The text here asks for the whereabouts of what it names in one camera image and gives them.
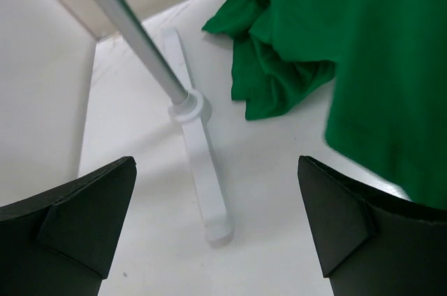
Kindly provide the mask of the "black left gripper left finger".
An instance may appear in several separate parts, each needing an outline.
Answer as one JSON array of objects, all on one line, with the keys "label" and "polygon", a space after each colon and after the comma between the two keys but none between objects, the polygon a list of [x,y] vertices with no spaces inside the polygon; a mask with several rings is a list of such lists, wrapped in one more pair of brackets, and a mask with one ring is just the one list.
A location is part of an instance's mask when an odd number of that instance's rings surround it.
[{"label": "black left gripper left finger", "polygon": [[135,186],[125,156],[1,208],[2,295],[97,295]]}]

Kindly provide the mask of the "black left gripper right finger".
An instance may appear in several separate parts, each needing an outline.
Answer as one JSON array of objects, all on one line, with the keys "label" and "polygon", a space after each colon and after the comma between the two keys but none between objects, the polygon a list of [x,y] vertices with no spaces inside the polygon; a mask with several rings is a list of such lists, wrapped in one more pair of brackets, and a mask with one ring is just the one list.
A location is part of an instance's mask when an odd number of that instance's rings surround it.
[{"label": "black left gripper right finger", "polygon": [[445,295],[446,211],[398,198],[301,156],[298,181],[334,295]]}]

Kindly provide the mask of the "green t shirt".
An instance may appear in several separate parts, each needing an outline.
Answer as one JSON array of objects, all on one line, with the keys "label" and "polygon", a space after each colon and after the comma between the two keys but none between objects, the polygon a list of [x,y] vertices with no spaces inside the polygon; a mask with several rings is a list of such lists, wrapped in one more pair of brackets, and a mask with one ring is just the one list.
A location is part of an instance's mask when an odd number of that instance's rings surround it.
[{"label": "green t shirt", "polygon": [[328,145],[446,208],[446,0],[226,0],[203,30],[233,40],[246,119],[334,82]]}]

